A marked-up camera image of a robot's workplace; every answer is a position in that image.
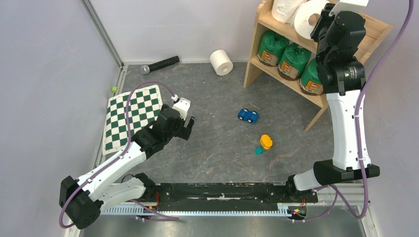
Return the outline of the white roll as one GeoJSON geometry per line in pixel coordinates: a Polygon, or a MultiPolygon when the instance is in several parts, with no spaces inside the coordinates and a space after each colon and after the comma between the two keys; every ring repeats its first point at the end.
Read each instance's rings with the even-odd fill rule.
{"type": "Polygon", "coordinates": [[[225,50],[214,51],[209,57],[210,63],[218,76],[224,76],[233,69],[233,63],[225,50]]]}
{"type": "Polygon", "coordinates": [[[305,39],[311,39],[310,34],[312,33],[316,21],[310,23],[310,18],[312,15],[320,16],[321,11],[324,9],[325,5],[330,3],[328,0],[309,0],[303,3],[295,12],[292,25],[295,31],[305,39]]]}
{"type": "Polygon", "coordinates": [[[296,11],[307,0],[274,0],[271,14],[281,23],[291,23],[296,11]]]}

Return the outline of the white roll front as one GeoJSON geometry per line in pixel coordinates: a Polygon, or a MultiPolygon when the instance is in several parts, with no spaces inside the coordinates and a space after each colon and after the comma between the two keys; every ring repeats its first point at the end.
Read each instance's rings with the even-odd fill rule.
{"type": "Polygon", "coordinates": [[[296,11],[307,0],[274,0],[271,14],[281,23],[291,23],[296,11]]]}

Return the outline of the brown-topped green paper roll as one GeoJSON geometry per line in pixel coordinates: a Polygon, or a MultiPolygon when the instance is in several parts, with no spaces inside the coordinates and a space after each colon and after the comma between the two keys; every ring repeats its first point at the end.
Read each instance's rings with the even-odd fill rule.
{"type": "Polygon", "coordinates": [[[300,79],[299,86],[303,93],[308,95],[323,94],[323,85],[319,80],[317,72],[317,62],[312,59],[304,69],[300,79]]]}

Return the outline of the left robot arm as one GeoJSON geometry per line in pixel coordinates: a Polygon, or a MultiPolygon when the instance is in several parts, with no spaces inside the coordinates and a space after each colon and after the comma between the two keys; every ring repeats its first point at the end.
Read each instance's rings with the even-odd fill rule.
{"type": "Polygon", "coordinates": [[[134,166],[161,151],[169,141],[178,137],[188,140],[195,122],[191,117],[185,123],[191,102],[181,98],[172,107],[164,104],[157,119],[129,136],[127,144],[99,167],[80,176],[62,180],[60,186],[59,225],[84,229],[91,225],[102,211],[130,199],[150,201],[155,187],[134,178],[126,184],[114,182],[134,166]]]}

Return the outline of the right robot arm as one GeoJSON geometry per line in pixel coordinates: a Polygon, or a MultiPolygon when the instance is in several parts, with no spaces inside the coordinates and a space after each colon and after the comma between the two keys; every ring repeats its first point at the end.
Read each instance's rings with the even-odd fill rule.
{"type": "Polygon", "coordinates": [[[285,194],[291,201],[299,201],[310,189],[380,175],[366,147],[365,69],[355,56],[366,36],[366,21],[360,14],[366,5],[352,0],[320,5],[320,18],[310,38],[317,44],[316,69],[331,110],[334,154],[288,178],[285,194]]]}

